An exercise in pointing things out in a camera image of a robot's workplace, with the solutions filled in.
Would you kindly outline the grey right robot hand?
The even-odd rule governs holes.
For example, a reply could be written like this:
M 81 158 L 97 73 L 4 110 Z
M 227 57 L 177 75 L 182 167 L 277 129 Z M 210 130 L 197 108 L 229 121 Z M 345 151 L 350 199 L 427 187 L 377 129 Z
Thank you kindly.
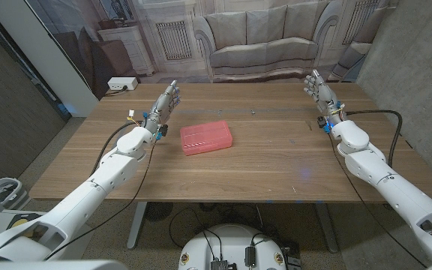
M 323 120 L 318 121 L 321 128 L 330 131 L 336 124 L 345 120 L 344 105 L 338 100 L 336 94 L 321 77 L 317 69 L 313 69 L 304 80 L 304 91 L 316 102 Z

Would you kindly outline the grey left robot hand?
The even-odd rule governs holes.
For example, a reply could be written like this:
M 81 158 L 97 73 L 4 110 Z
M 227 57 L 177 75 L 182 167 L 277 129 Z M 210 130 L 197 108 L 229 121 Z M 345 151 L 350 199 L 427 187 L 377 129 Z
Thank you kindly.
M 179 104 L 179 101 L 179 87 L 177 86 L 177 81 L 173 80 L 153 103 L 143 127 L 152 134 L 156 134 L 158 129 L 166 124 L 171 112 Z

